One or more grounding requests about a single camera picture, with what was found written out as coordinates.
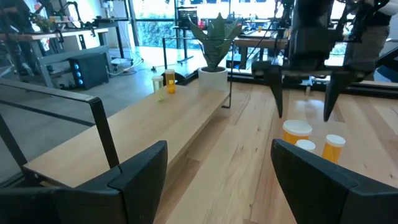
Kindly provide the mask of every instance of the gray floor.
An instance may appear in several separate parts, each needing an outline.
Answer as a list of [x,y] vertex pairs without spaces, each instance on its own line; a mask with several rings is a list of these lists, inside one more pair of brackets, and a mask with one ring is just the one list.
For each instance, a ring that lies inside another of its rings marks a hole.
[[[144,59],[143,63],[132,70],[136,72],[129,72],[127,75],[122,73],[120,76],[110,79],[108,84],[81,91],[87,95],[100,97],[103,100],[108,117],[151,94],[153,92],[151,77],[164,72],[162,49],[140,47],[136,53]],[[169,68],[174,68],[183,74],[191,73],[204,65],[203,57],[200,54],[201,52],[196,50],[189,51],[189,55],[195,55],[194,59],[183,65],[171,65]],[[117,56],[118,51],[112,50],[111,55]],[[169,49],[167,51],[168,64],[175,64],[182,55],[182,50]],[[152,66],[157,67],[157,72],[150,70]],[[4,86],[0,86],[0,99],[94,122],[91,110],[88,105],[83,103]],[[28,161],[87,129],[86,126],[80,124],[11,108],[6,105],[0,105],[0,113],[6,120]],[[18,173],[18,171],[17,164],[0,140],[0,182]]]

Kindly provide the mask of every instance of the white cap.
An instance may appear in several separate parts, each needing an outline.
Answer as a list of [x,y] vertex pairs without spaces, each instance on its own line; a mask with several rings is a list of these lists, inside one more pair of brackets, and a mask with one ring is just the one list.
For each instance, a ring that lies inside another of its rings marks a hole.
[[152,81],[154,82],[162,82],[163,81],[163,76],[162,75],[156,75],[152,77]]
[[164,73],[170,74],[170,73],[175,73],[175,71],[174,71],[174,69],[166,69],[166,70],[164,71]]
[[307,151],[314,151],[316,148],[316,146],[313,142],[311,142],[309,140],[305,140],[305,139],[298,140],[296,142],[296,146],[300,147],[304,150],[307,150]]
[[326,136],[326,142],[335,147],[344,147],[346,144],[346,140],[343,137],[335,135],[335,134],[328,134]]
[[308,136],[312,132],[312,127],[306,121],[288,120],[284,123],[284,130],[295,136]]

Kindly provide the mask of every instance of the wooden bench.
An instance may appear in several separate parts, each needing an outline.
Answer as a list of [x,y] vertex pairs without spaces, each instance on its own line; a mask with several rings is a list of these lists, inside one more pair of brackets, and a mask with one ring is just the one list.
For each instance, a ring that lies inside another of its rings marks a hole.
[[[221,108],[228,92],[178,86],[157,102],[154,94],[108,118],[120,163],[158,140],[167,140],[174,162]],[[25,165],[52,182],[77,187],[109,170],[94,126]]]

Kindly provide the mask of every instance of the snake plant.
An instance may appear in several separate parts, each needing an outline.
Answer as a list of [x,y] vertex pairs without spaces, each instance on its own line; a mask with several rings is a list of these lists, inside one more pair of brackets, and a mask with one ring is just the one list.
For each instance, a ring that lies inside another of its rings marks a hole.
[[207,34],[191,20],[190,28],[195,38],[203,44],[201,49],[207,62],[207,72],[217,72],[219,70],[218,65],[228,53],[232,40],[242,31],[242,25],[238,25],[238,21],[225,24],[221,13],[218,13],[215,21],[208,25]]

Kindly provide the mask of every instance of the white pot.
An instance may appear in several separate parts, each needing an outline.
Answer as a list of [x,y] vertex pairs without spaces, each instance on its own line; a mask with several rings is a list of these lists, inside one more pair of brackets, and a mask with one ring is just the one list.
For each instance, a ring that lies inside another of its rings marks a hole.
[[219,68],[223,70],[220,72],[206,72],[203,71],[203,68],[199,68],[199,87],[228,91],[228,71],[226,68]]

